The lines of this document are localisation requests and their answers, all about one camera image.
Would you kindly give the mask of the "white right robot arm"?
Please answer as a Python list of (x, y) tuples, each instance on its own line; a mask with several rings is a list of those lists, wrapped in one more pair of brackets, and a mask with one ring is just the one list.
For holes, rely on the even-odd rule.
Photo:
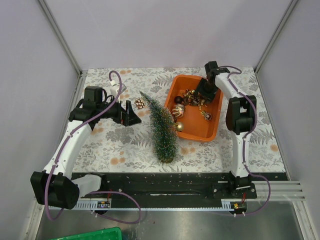
[(228, 194), (239, 198), (251, 186), (251, 172), (247, 166), (251, 133), (257, 125), (257, 99), (247, 95), (231, 80), (232, 75), (240, 75), (242, 71), (230, 66), (218, 66), (216, 61), (204, 65), (206, 79), (201, 79), (194, 94), (204, 98), (206, 103), (215, 99), (221, 91), (228, 100), (225, 123), (232, 137), (232, 165), (228, 181)]

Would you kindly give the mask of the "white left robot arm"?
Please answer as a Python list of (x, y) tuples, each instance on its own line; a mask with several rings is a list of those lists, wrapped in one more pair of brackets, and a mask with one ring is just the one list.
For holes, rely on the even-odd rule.
[(30, 182), (36, 200), (45, 207), (73, 209), (78, 199), (93, 193), (102, 198), (109, 186), (97, 174), (87, 174), (72, 180), (72, 172), (87, 138), (101, 119), (112, 119), (125, 127), (142, 121), (133, 110), (131, 101), (125, 107), (116, 98), (107, 102), (107, 92), (99, 86), (89, 86), (84, 97), (69, 115), (65, 134), (56, 152), (42, 171), (35, 171)]

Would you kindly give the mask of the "brown pine cone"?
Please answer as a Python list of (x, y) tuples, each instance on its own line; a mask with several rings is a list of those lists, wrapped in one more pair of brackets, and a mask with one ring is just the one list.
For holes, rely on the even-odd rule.
[(140, 99), (140, 98), (136, 99), (134, 103), (135, 103), (135, 106), (136, 106), (139, 110), (141, 110), (141, 109), (143, 109), (143, 108), (145, 107), (145, 102), (144, 102), (142, 99)]

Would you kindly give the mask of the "small gold bauble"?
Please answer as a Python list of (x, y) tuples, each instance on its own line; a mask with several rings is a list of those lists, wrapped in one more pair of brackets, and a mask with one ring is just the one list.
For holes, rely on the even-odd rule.
[(184, 130), (184, 124), (182, 122), (176, 122), (174, 124), (175, 130), (178, 132), (182, 132)]

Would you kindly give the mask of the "small green christmas tree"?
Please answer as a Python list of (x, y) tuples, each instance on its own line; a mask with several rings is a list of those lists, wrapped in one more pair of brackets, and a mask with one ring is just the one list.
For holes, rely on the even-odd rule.
[(155, 98), (142, 91), (139, 93), (150, 111), (151, 140), (155, 157), (161, 163), (169, 164), (178, 155), (178, 136), (172, 114)]

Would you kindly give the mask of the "gold and brown ornament pile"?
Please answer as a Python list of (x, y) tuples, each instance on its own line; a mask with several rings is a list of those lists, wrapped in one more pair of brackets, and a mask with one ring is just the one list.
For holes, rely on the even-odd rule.
[(184, 106), (199, 107), (199, 109), (207, 106), (206, 100), (199, 93), (195, 94), (194, 89), (185, 90), (182, 103)]

